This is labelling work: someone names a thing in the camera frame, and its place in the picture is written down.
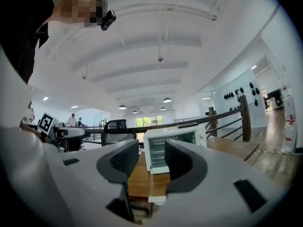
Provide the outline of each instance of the desk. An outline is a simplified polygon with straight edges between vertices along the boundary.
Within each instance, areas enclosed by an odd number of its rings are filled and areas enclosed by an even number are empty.
[[[246,161],[257,149],[258,144],[214,137],[207,140],[207,147],[225,152]],[[151,175],[146,169],[145,152],[128,179],[128,196],[133,200],[164,201],[166,185],[170,182],[169,173]]]

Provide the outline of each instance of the wooden floor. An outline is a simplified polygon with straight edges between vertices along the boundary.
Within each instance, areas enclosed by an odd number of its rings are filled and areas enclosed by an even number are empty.
[[[284,125],[285,117],[283,110],[267,112],[267,128],[252,128],[251,142],[259,144],[258,150],[279,152],[284,140]],[[232,130],[233,129],[219,130],[218,137]],[[242,130],[239,130],[226,137],[226,139],[233,140],[241,133]],[[247,164],[272,179],[280,188],[285,188],[291,184],[301,157],[301,155],[254,152],[247,160]],[[150,208],[150,204],[147,202],[136,202],[135,205]],[[160,207],[154,205],[154,212],[159,208]],[[150,218],[150,216],[145,215],[144,211],[133,210],[133,213],[136,223],[138,224],[144,224]]]

